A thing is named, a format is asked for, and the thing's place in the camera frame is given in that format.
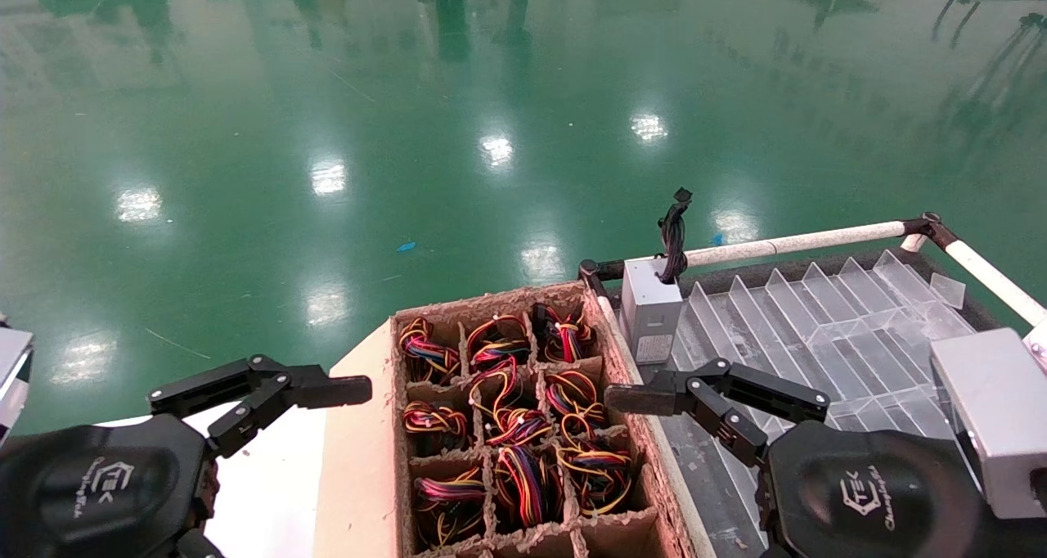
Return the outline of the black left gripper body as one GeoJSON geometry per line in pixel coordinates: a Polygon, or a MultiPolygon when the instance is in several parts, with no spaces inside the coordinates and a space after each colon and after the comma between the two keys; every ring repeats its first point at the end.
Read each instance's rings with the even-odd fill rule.
{"type": "Polygon", "coordinates": [[[204,436],[169,414],[16,436],[2,446],[4,557],[178,557],[214,514],[204,436]]]}

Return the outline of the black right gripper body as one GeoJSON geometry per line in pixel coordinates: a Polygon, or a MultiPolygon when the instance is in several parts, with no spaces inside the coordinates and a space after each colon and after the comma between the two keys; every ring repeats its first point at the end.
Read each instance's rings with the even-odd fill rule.
{"type": "Polygon", "coordinates": [[[1043,557],[1043,518],[995,516],[956,443],[804,421],[768,446],[757,503],[790,557],[1043,557]]]}

